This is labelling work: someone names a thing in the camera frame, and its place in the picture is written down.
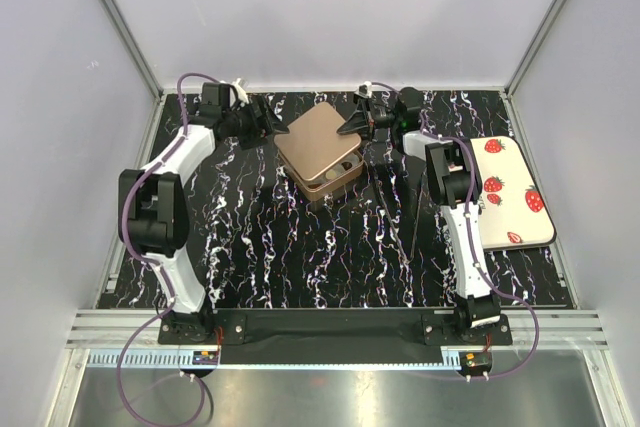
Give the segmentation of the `brown tin lid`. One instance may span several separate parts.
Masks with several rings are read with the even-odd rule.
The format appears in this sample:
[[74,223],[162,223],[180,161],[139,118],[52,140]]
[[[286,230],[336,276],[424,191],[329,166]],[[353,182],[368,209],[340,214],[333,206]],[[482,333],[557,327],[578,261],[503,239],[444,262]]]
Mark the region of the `brown tin lid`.
[[345,122],[331,104],[321,102],[296,118],[288,133],[276,135],[274,143],[303,181],[316,181],[360,147],[362,139],[357,133],[338,133]]

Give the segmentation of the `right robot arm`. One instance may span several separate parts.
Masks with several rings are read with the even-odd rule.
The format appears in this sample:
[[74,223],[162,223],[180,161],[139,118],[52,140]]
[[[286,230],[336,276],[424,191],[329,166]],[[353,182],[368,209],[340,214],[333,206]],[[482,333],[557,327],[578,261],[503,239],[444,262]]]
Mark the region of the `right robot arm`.
[[430,133],[421,93],[406,87],[396,92],[392,107],[373,99],[375,82],[360,85],[353,94],[355,111],[337,129],[341,136],[357,134],[371,140],[387,129],[400,153],[425,162],[428,193],[448,227],[455,267],[453,328],[466,343],[489,342],[500,330],[498,295],[486,279],[479,205],[482,181],[471,141]]

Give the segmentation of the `silver metal tongs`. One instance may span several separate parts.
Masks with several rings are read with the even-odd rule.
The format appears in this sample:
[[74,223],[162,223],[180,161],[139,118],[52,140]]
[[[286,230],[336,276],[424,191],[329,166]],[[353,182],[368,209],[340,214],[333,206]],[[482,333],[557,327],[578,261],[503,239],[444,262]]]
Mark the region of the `silver metal tongs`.
[[399,162],[370,163],[368,169],[376,199],[389,219],[392,238],[401,258],[410,263],[417,256],[421,188],[411,184]]

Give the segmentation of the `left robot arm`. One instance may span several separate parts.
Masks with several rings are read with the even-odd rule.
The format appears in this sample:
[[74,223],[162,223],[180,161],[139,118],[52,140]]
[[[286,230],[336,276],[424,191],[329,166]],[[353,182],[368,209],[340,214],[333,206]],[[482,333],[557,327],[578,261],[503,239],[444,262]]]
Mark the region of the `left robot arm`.
[[247,94],[237,81],[206,77],[194,106],[183,95],[178,102],[182,125],[174,139],[143,167],[119,176],[118,235],[162,289],[166,306],[156,314],[161,342],[203,343],[220,339],[222,328],[186,249],[190,220],[184,185],[226,140],[247,150],[288,129],[262,96]]

